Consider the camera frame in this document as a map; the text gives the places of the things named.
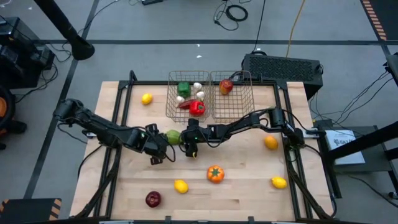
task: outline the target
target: gray floor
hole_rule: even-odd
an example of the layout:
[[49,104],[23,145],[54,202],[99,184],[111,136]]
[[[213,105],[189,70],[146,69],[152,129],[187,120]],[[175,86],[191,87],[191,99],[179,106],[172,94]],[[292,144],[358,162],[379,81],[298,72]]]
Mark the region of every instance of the gray floor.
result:
[[[97,10],[111,2],[100,0]],[[268,0],[260,39],[287,40],[301,1]],[[93,1],[57,1],[76,29],[84,27]],[[255,0],[244,7],[249,18],[239,29],[228,32],[212,21],[214,0],[169,0],[144,7],[130,6],[120,0],[98,14],[88,39],[167,40],[167,39],[248,39],[256,38],[259,8]],[[31,0],[14,0],[0,8],[2,16],[19,16],[42,39],[63,39],[46,16]],[[222,21],[226,26],[233,23]],[[294,40],[377,40],[359,0],[307,0],[297,23]],[[258,45],[269,55],[284,56],[286,45]],[[234,70],[239,69],[245,53],[253,45],[246,44],[144,44],[95,45],[96,53],[89,60],[78,62],[67,97],[80,99],[94,109],[102,81],[126,80],[134,70],[140,80],[166,80],[172,70]],[[391,53],[398,46],[389,46]],[[319,91],[318,109],[322,112],[342,110],[363,88],[383,71],[384,54],[377,45],[293,45],[291,57],[320,60],[324,65],[323,88]],[[32,175],[51,114],[60,96],[72,60],[56,63],[59,76],[46,90],[37,91],[18,104],[16,117],[29,125],[20,136],[7,136],[2,141],[8,149],[0,152],[0,200],[22,198]],[[382,82],[358,102],[369,99]],[[389,82],[366,106],[357,110],[343,123],[346,126],[378,125],[380,128],[398,120],[398,89]],[[79,135],[79,128],[72,133]],[[387,143],[397,147],[397,141]],[[60,197],[61,217],[70,211],[76,187],[78,165],[85,145],[56,131],[37,183],[33,198]],[[393,191],[388,175],[363,174],[381,192]],[[337,200],[337,217],[352,222],[397,223],[398,213],[362,183],[345,176],[338,177],[343,198]]]

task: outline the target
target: wire basket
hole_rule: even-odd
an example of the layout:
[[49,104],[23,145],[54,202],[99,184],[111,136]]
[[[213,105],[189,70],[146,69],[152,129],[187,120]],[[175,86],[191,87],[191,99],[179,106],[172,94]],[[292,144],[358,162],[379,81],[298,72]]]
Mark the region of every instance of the wire basket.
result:
[[[216,123],[230,123],[254,111],[251,74],[248,71],[214,71],[212,86],[212,117]],[[220,93],[220,81],[230,79],[233,88],[227,95]]]
[[[177,107],[177,86],[179,82],[189,82],[191,86],[191,96],[185,100],[193,100],[196,98],[196,93],[193,92],[193,84],[198,82],[202,85],[200,91],[205,93],[205,114],[201,116],[193,116],[189,110],[183,110]],[[206,71],[172,71],[169,73],[169,84],[167,86],[167,101],[166,101],[166,117],[171,118],[175,122],[186,123],[189,118],[195,118],[199,122],[204,122],[211,114],[211,75]]]

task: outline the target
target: lemon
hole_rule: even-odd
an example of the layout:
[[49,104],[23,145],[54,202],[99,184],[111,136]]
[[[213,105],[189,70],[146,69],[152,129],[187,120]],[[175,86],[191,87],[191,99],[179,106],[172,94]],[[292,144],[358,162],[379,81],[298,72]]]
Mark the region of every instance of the lemon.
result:
[[272,135],[268,135],[264,138],[264,143],[266,144],[267,148],[270,150],[278,149],[278,140]]
[[142,96],[141,98],[141,103],[143,105],[148,105],[149,103],[152,102],[152,94],[146,93]]
[[183,180],[176,180],[174,181],[174,188],[179,193],[184,194],[188,191],[188,184]]
[[272,184],[277,189],[284,189],[287,186],[287,182],[282,177],[273,177],[271,179]]

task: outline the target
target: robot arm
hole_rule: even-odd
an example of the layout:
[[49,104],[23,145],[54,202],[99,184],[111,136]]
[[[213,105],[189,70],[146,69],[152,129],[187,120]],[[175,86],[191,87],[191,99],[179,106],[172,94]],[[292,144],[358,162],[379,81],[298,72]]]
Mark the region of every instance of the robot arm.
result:
[[166,157],[168,142],[159,134],[156,124],[146,127],[122,127],[104,119],[83,106],[78,100],[61,101],[53,117],[70,126],[77,124],[97,135],[98,141],[108,147],[124,147],[151,157],[152,165],[162,163]]
[[[269,127],[261,124],[260,117],[264,114],[269,115]],[[249,113],[231,124],[210,124],[207,128],[200,127],[198,120],[189,119],[187,129],[181,133],[181,139],[185,145],[185,155],[196,157],[197,143],[215,143],[216,146],[210,145],[210,147],[217,147],[232,135],[251,128],[259,128],[267,133],[282,133],[287,137],[290,146],[302,147],[305,144],[302,130],[293,128],[286,121],[282,109],[268,108]]]

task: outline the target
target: wooden tabletop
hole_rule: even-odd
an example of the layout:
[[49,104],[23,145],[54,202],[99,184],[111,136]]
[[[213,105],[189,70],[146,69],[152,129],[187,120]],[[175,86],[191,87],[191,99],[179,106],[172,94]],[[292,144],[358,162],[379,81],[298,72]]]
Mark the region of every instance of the wooden tabletop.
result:
[[[95,113],[111,120],[118,82],[103,82]],[[312,119],[302,83],[288,83],[293,114],[304,126],[312,127]],[[151,93],[154,97],[149,105],[141,104],[141,96]],[[170,129],[182,131],[187,124],[174,123],[165,116],[167,86],[140,86],[132,88],[132,97],[127,119],[128,126],[145,126],[157,123],[161,132]],[[275,106],[274,92],[270,86],[254,86],[255,109]],[[284,106],[283,93],[280,92]],[[118,123],[121,121],[124,102],[121,102]],[[214,123],[208,118],[201,126]],[[288,178],[281,135],[272,134],[279,141],[279,148],[270,151],[265,148],[263,138],[268,133],[251,129],[233,136],[216,149],[199,144],[196,159],[185,157],[175,148],[177,161],[167,160],[152,166],[149,156],[129,149],[123,149],[119,166],[112,219],[164,220],[170,215],[173,220],[241,220],[254,216],[256,221],[293,221],[294,213],[290,189],[275,189],[270,179],[274,176]],[[305,142],[318,148],[316,140]],[[85,155],[98,147],[96,139],[89,140]],[[103,165],[104,152],[97,152],[83,166],[77,184],[70,215],[76,215],[98,188]],[[317,154],[302,149],[302,161],[307,186],[323,209],[331,214],[328,187],[322,162]],[[206,179],[207,168],[219,165],[225,171],[224,181],[212,184]],[[174,190],[174,180],[183,179],[189,185],[186,194]],[[156,190],[162,195],[162,204],[149,208],[146,195]],[[300,213],[305,217],[302,194],[297,188]],[[104,214],[108,193],[104,194],[101,213]]]

